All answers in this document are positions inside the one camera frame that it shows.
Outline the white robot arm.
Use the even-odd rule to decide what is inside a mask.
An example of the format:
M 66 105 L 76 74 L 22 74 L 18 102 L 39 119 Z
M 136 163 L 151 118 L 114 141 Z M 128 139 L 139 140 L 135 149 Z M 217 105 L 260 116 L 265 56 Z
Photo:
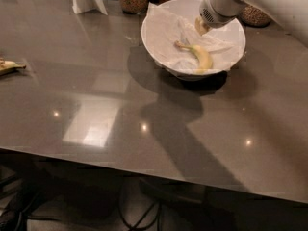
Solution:
M 202 0 L 199 15 L 211 28 L 221 28 L 251 5 L 308 46 L 308 0 Z

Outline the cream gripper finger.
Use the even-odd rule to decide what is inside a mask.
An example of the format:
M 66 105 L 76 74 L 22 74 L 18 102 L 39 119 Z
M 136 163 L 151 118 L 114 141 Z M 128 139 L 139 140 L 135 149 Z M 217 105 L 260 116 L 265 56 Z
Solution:
M 211 30 L 211 28 L 203 21 L 200 16 L 195 19 L 194 27 L 201 36 L 207 34 Z

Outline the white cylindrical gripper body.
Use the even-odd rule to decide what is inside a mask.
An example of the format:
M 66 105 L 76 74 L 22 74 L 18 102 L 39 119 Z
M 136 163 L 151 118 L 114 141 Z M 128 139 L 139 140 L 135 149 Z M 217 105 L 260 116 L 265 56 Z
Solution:
M 242 0 L 202 0 L 199 15 L 207 26 L 221 28 L 236 18 L 244 6 Z

